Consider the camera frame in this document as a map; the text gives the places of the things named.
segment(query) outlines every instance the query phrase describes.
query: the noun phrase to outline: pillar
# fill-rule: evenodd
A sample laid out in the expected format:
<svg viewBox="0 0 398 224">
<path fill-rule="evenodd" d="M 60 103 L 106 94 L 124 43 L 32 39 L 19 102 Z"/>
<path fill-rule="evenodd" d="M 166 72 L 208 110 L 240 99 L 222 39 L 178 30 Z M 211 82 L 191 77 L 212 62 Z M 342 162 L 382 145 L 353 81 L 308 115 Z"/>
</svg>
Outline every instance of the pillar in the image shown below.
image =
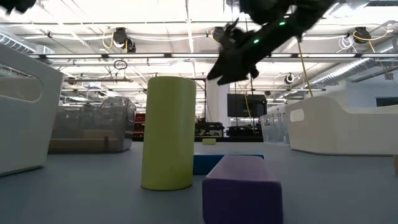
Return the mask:
<svg viewBox="0 0 398 224">
<path fill-rule="evenodd" d="M 229 84 L 219 86 L 217 80 L 207 81 L 207 107 L 206 121 L 221 122 L 225 128 L 229 127 L 227 94 L 229 93 Z"/>
</svg>

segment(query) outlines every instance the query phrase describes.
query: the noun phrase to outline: television screen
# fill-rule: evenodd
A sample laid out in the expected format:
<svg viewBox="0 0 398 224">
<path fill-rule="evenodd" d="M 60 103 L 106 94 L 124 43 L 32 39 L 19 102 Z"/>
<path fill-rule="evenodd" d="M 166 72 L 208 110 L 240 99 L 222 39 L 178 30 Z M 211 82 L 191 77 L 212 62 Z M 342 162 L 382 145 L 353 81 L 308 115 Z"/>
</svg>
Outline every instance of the television screen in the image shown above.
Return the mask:
<svg viewBox="0 0 398 224">
<path fill-rule="evenodd" d="M 264 95 L 246 95 L 248 103 L 243 94 L 228 94 L 228 117 L 230 118 L 259 118 L 267 114 L 267 101 Z"/>
</svg>

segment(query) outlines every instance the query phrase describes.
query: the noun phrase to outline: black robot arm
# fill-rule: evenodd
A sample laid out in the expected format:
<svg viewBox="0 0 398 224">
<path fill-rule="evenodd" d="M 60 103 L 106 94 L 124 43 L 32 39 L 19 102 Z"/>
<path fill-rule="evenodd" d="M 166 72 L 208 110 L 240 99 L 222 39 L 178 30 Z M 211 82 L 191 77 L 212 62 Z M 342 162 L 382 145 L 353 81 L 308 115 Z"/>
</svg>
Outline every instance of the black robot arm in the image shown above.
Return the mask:
<svg viewBox="0 0 398 224">
<path fill-rule="evenodd" d="M 33 7 L 35 3 L 36 0 L 0 0 L 0 6 L 6 9 L 7 14 L 10 14 L 14 9 L 21 13 L 25 13 L 28 9 Z"/>
<path fill-rule="evenodd" d="M 275 1 L 261 4 L 262 0 L 241 0 L 241 11 L 248 13 L 258 24 L 267 23 L 257 32 L 244 32 L 236 28 L 238 20 L 227 24 L 220 40 L 220 56 L 210 70 L 207 79 L 218 80 L 219 85 L 247 80 L 250 73 L 258 76 L 256 64 L 281 46 L 291 37 L 301 40 L 302 34 L 309 30 L 327 12 L 335 0 L 296 0 Z M 296 10 L 289 18 L 284 18 L 289 6 Z"/>
</svg>

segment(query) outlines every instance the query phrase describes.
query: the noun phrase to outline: purple foam block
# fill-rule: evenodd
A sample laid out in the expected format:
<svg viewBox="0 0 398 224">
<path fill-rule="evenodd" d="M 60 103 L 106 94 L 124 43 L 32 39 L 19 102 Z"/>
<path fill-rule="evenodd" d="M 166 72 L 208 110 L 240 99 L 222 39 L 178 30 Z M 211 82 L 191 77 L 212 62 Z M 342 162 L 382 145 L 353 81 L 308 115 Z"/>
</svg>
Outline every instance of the purple foam block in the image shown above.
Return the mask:
<svg viewBox="0 0 398 224">
<path fill-rule="evenodd" d="M 282 187 L 264 160 L 224 156 L 202 183 L 206 224 L 282 224 Z"/>
</svg>

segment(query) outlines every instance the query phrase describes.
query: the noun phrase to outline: blue foam block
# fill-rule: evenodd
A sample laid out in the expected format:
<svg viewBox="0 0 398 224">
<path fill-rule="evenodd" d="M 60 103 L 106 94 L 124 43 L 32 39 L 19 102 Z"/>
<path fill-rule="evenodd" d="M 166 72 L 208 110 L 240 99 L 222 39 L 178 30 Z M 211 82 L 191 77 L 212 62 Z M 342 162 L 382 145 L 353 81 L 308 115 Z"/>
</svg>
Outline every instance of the blue foam block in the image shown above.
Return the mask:
<svg viewBox="0 0 398 224">
<path fill-rule="evenodd" d="M 225 155 L 194 155 L 193 156 L 193 175 L 207 175 L 217 165 Z M 264 159 L 263 155 L 240 155 L 258 156 Z"/>
</svg>

